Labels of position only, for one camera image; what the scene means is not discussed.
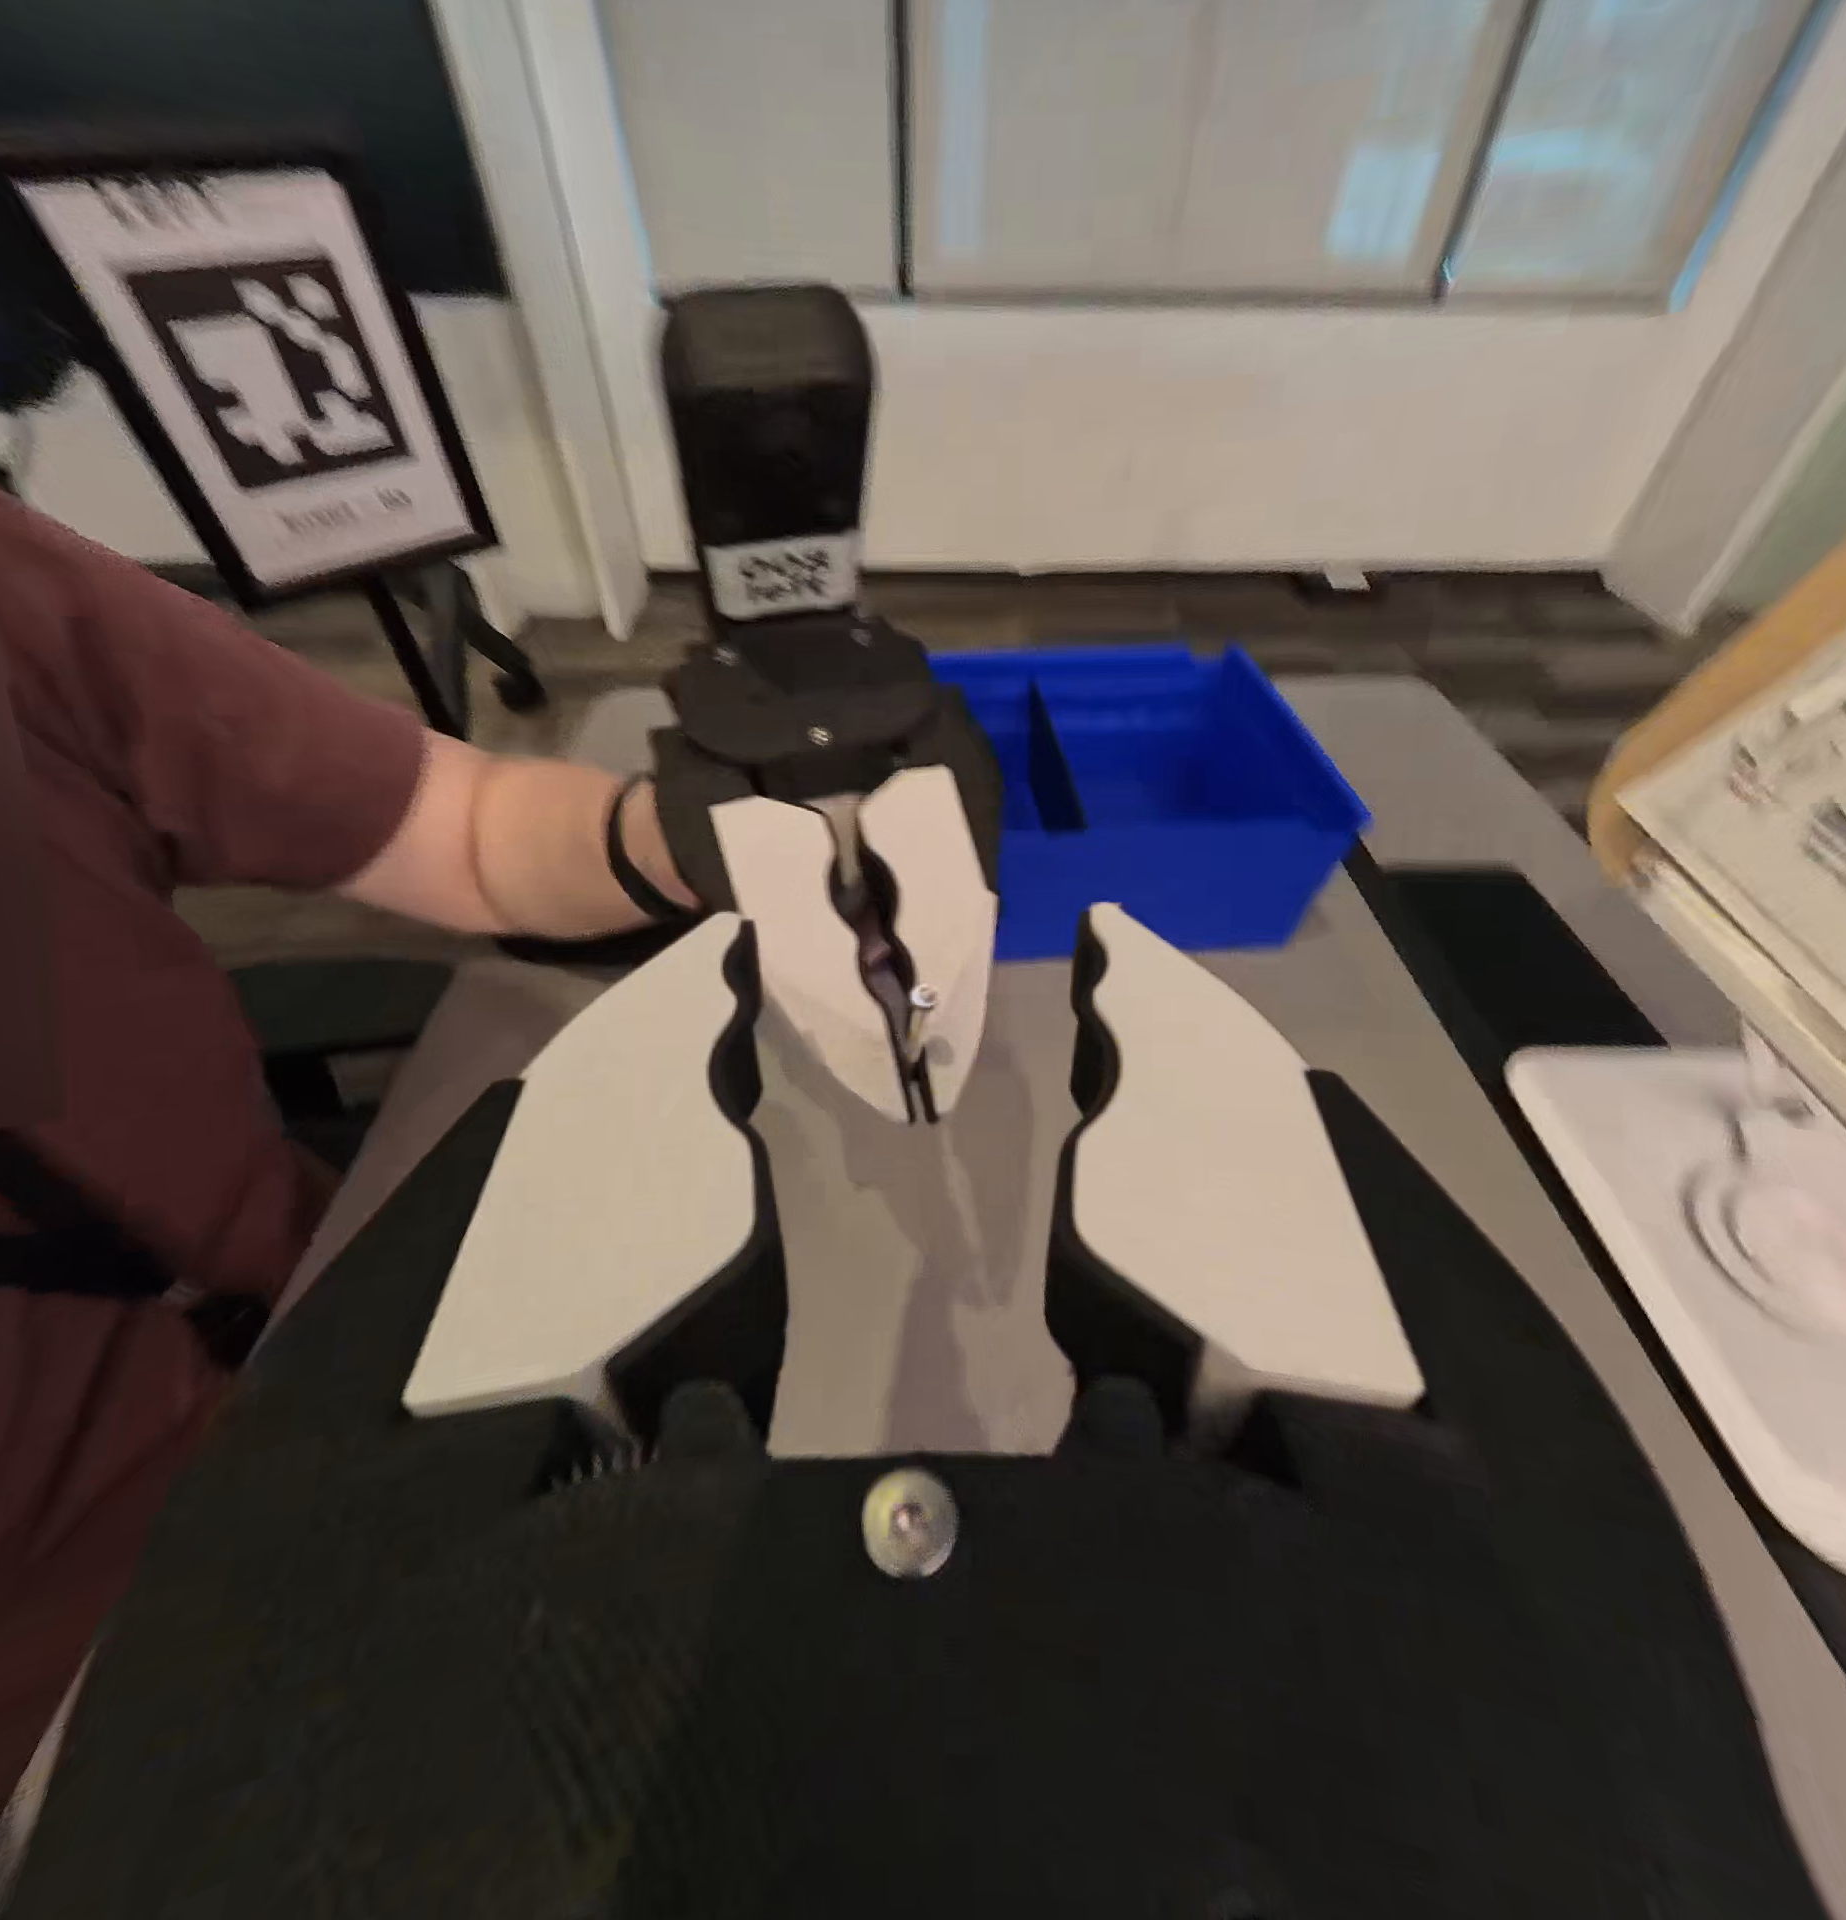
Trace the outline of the black wrist band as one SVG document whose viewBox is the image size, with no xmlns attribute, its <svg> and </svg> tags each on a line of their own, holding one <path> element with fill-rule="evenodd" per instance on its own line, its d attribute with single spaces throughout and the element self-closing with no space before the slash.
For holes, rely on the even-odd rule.
<svg viewBox="0 0 1846 1920">
<path fill-rule="evenodd" d="M 684 888 L 682 876 L 672 874 L 682 892 L 677 893 L 656 876 L 646 876 L 629 847 L 629 829 L 638 819 L 646 817 L 657 848 L 666 851 L 660 813 L 656 805 L 656 781 L 651 774 L 635 774 L 622 783 L 611 809 L 605 817 L 605 862 L 611 878 L 626 902 L 651 925 L 685 925 L 702 917 L 700 902 Z"/>
</svg>

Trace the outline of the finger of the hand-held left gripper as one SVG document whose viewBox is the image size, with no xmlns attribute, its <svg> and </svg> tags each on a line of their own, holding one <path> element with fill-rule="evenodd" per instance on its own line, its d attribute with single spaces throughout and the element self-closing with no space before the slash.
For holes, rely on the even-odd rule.
<svg viewBox="0 0 1846 1920">
<path fill-rule="evenodd" d="M 735 911 L 754 929 L 770 1010 L 839 1088 L 879 1117 L 916 1119 L 891 1023 L 834 900 L 832 820 L 811 805 L 743 797 L 714 803 L 710 826 Z"/>
<path fill-rule="evenodd" d="M 932 1119 L 952 1114 L 981 1052 L 998 900 L 981 871 L 954 774 L 920 765 L 891 774 L 860 809 L 871 874 L 887 883 L 887 945 L 909 989 L 940 993 L 926 1065 L 909 1084 Z"/>
</svg>

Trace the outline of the white framed window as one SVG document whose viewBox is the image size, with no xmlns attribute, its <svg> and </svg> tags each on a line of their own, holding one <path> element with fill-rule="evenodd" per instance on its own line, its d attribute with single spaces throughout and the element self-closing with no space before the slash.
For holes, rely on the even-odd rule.
<svg viewBox="0 0 1846 1920">
<path fill-rule="evenodd" d="M 656 301 L 1691 301 L 1846 4 L 463 4 L 546 54 Z"/>
</svg>

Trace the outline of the framed marker sign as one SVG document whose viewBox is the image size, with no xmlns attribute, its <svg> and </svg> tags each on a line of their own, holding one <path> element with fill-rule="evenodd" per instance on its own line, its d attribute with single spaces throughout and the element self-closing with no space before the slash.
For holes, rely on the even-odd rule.
<svg viewBox="0 0 1846 1920">
<path fill-rule="evenodd" d="M 242 605 L 495 544 L 343 156 L 305 141 L 12 148 L 0 201 L 77 362 Z"/>
</svg>

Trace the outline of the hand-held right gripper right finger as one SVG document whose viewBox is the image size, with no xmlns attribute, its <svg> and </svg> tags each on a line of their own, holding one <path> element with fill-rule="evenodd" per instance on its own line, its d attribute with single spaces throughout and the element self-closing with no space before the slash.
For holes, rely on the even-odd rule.
<svg viewBox="0 0 1846 1920">
<path fill-rule="evenodd" d="M 1071 956 L 1071 1126 L 1042 1310 L 1071 1374 L 1166 1443 L 1229 1448 L 1271 1398 L 1409 1417 L 1426 1380 L 1301 1052 L 1127 908 Z"/>
</svg>

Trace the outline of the black sign stand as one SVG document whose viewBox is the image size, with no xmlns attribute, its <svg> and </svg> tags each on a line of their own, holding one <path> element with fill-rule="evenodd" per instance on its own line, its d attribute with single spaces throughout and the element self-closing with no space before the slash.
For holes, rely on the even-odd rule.
<svg viewBox="0 0 1846 1920">
<path fill-rule="evenodd" d="M 464 563 L 372 573 L 357 589 L 433 734 L 471 738 L 471 658 L 493 669 L 503 709 L 546 709 L 549 692 L 534 663 L 484 611 Z"/>
</svg>

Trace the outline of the papers on wooden table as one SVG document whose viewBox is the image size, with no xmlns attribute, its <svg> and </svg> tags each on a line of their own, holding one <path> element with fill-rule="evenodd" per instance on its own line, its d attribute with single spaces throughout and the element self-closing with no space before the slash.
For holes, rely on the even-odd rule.
<svg viewBox="0 0 1846 1920">
<path fill-rule="evenodd" d="M 1846 540 L 1620 736 L 1586 839 L 1846 1126 Z"/>
</svg>

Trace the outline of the blue plastic bin with divider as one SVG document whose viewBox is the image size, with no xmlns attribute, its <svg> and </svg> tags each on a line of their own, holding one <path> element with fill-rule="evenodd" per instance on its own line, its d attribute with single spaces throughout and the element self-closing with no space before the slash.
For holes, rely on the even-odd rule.
<svg viewBox="0 0 1846 1920">
<path fill-rule="evenodd" d="M 1294 708 L 1231 646 L 1132 643 L 929 658 L 991 741 L 1002 786 L 997 961 L 1070 959 L 1117 905 L 1184 951 L 1281 948 L 1369 826 Z M 1080 833 L 1042 831 L 1027 689 L 1042 683 Z"/>
</svg>

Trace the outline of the dark desk pad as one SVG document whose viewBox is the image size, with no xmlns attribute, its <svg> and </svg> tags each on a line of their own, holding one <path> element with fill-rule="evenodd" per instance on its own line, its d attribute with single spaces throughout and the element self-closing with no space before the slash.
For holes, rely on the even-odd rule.
<svg viewBox="0 0 1846 1920">
<path fill-rule="evenodd" d="M 1359 851 L 1345 876 L 1491 1097 L 1537 1049 L 1665 1050 L 1670 1039 L 1537 888 L 1499 866 L 1384 866 Z"/>
</svg>

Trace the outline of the person's left forearm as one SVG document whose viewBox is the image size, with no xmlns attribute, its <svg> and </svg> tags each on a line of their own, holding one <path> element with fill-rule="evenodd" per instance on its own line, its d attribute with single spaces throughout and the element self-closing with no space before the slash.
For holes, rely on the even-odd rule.
<svg viewBox="0 0 1846 1920">
<path fill-rule="evenodd" d="M 605 862 L 605 817 L 628 778 L 596 765 L 501 757 L 431 734 L 396 829 L 335 892 L 480 936 L 628 930 L 644 920 Z M 672 874 L 682 872 L 644 820 L 629 829 L 629 847 L 646 876 L 679 893 Z"/>
</svg>

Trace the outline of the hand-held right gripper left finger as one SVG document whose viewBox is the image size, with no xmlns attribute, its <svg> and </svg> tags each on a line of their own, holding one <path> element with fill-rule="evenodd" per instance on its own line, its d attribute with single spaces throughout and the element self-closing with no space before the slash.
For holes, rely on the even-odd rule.
<svg viewBox="0 0 1846 1920">
<path fill-rule="evenodd" d="M 711 916 L 520 1074 L 403 1410 L 564 1402 L 651 1446 L 716 1385 L 770 1435 L 788 1323 L 761 1099 L 756 930 Z"/>
</svg>

